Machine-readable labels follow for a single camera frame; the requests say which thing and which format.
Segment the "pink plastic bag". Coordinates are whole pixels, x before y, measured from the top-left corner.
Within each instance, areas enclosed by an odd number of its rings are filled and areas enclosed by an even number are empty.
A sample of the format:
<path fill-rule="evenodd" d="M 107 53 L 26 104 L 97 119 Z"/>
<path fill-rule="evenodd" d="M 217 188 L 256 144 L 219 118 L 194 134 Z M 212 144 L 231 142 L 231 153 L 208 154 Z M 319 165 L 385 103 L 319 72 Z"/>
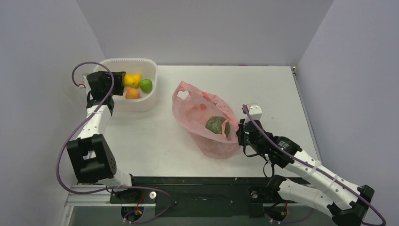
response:
<path fill-rule="evenodd" d="M 205 156 L 228 159 L 239 151 L 236 135 L 239 120 L 219 96 L 182 81 L 172 95 L 172 114 Z M 206 128 L 207 121 L 214 116 L 225 118 L 222 125 L 229 124 L 228 135 L 225 129 L 222 134 L 215 134 Z"/>

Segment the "fake green lime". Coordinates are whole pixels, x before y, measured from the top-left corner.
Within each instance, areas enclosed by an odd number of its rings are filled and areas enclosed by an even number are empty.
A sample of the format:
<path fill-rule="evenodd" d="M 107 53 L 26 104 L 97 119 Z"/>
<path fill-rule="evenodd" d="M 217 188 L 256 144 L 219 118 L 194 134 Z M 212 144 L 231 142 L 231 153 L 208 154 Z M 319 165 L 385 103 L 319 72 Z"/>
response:
<path fill-rule="evenodd" d="M 139 83 L 140 89 L 145 93 L 150 93 L 153 89 L 153 82 L 151 79 L 143 79 Z"/>

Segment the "fake orange peach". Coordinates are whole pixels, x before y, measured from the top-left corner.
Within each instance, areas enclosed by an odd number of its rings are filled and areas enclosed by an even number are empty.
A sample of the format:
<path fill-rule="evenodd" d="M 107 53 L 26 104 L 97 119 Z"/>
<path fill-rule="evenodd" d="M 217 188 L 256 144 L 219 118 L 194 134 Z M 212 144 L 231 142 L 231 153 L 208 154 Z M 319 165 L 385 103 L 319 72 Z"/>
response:
<path fill-rule="evenodd" d="M 125 99 L 131 100 L 131 99 L 140 99 L 140 98 L 141 98 L 141 93 L 138 89 L 136 88 L 126 89 Z"/>

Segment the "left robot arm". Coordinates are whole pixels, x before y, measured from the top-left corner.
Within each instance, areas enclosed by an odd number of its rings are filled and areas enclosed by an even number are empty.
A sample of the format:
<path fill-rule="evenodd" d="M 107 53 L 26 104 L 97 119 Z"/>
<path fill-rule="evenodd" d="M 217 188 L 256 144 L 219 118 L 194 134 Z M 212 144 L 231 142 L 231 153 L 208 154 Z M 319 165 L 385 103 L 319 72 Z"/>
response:
<path fill-rule="evenodd" d="M 105 140 L 104 133 L 114 110 L 113 96 L 123 95 L 122 80 L 126 72 L 98 71 L 84 76 L 86 88 L 87 122 L 66 150 L 78 182 L 103 184 L 122 189 L 128 202 L 140 198 L 140 189 L 132 184 L 132 176 L 117 168 L 115 157 Z"/>

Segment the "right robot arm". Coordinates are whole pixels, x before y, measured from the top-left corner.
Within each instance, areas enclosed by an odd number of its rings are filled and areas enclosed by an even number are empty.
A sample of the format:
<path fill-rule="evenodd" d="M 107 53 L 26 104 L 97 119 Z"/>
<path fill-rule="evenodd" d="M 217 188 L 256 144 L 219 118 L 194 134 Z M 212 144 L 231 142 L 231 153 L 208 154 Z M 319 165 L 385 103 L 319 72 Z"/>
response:
<path fill-rule="evenodd" d="M 311 186 L 301 185 L 286 177 L 274 175 L 266 186 L 266 197 L 271 201 L 294 201 L 331 217 L 338 226 L 360 226 L 369 209 L 374 189 L 359 186 L 339 177 L 312 158 L 298 144 L 287 137 L 267 137 L 260 132 L 260 121 L 254 125 L 241 119 L 236 132 L 239 144 L 250 146 L 256 156 L 264 157 L 272 164 L 295 173 Z"/>

